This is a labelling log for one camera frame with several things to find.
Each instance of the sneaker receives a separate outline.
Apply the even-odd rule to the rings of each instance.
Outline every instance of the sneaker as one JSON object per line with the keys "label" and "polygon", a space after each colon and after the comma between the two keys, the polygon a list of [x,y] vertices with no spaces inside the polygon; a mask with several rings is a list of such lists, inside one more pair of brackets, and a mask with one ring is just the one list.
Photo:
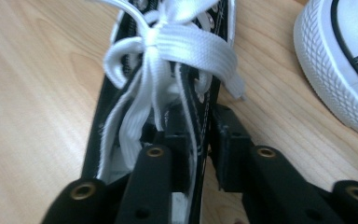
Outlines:
{"label": "sneaker", "polygon": [[310,0],[296,19],[294,39],[313,89],[358,132],[358,0]]}
{"label": "sneaker", "polygon": [[188,176],[172,195],[172,223],[195,220],[220,82],[234,98],[244,93],[232,49],[235,0],[102,2],[122,11],[104,59],[82,177],[118,181],[162,134],[183,158],[173,161],[179,176]]}

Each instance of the wood grain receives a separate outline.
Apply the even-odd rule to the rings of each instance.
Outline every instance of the wood grain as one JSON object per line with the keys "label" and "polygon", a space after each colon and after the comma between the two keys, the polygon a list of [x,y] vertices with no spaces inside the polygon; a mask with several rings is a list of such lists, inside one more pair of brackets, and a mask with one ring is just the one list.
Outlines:
{"label": "wood grain", "polygon": [[[281,150],[309,182],[358,180],[358,133],[305,79],[293,26],[307,1],[238,0],[235,50],[247,100],[222,90],[257,144]],[[38,223],[80,174],[103,55],[117,10],[76,0],[0,0],[0,223]],[[241,196],[208,164],[204,223],[246,222]]]}

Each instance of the shoelace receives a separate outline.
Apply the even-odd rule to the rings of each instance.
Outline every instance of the shoelace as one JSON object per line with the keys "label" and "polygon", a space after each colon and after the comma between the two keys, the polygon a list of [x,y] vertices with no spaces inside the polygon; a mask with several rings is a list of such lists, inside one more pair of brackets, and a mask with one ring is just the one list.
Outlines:
{"label": "shoelace", "polygon": [[[122,70],[124,55],[143,53],[142,68],[135,74],[128,90],[122,94],[108,116],[103,127],[99,177],[108,175],[104,168],[109,162],[112,145],[119,128],[118,140],[126,166],[133,169],[142,148],[142,128],[153,111],[158,131],[163,131],[163,109],[175,100],[181,100],[181,63],[200,71],[195,90],[202,101],[209,90],[212,76],[219,78],[234,98],[244,93],[244,84],[236,73],[237,57],[229,44],[217,35],[211,34],[205,23],[206,10],[218,0],[164,0],[158,10],[142,14],[136,7],[123,0],[102,0],[119,7],[131,15],[137,23],[139,36],[119,40],[107,51],[104,70],[109,80],[122,89],[128,82]],[[201,30],[192,21],[199,19]],[[172,73],[170,62],[176,66]],[[133,99],[119,126],[124,106]]]}

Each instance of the white shoelace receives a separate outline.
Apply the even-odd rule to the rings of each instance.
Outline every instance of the white shoelace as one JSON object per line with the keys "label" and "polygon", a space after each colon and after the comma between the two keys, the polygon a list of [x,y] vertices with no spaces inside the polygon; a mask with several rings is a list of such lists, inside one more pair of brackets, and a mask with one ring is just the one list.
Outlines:
{"label": "white shoelace", "polygon": [[[121,58],[128,54],[139,56],[143,53],[141,69],[126,93],[119,98],[103,127],[98,176],[104,179],[108,176],[109,171],[105,167],[110,160],[117,130],[124,162],[131,170],[142,148],[142,128],[151,111],[157,130],[163,131],[164,108],[175,100],[183,101],[178,87],[180,79],[175,78],[180,74],[178,69],[172,73],[169,62],[199,69],[200,78],[195,90],[201,101],[203,94],[210,88],[212,76],[219,78],[234,98],[243,96],[244,84],[236,73],[237,57],[234,50],[225,40],[211,34],[204,24],[204,12],[218,0],[164,0],[158,4],[158,10],[149,11],[145,15],[124,0],[102,2],[127,12],[134,18],[138,28],[139,36],[118,41],[105,56],[106,76],[118,89],[122,89],[128,81],[122,70]],[[204,30],[192,22],[196,18]],[[131,106],[118,127],[123,108],[131,99]]]}

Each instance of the light wood surface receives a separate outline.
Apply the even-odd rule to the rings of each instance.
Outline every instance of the light wood surface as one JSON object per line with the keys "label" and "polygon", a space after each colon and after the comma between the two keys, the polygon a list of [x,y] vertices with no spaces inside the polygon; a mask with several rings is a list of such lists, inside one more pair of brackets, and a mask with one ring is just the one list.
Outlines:
{"label": "light wood surface", "polygon": [[[247,101],[222,90],[257,144],[276,147],[309,182],[358,180],[358,133],[305,79],[293,46],[307,1],[238,0],[235,50]],[[80,0],[0,0],[0,223],[39,223],[80,174],[103,55],[117,10]],[[208,164],[204,223],[246,221],[240,195],[217,190]]]}

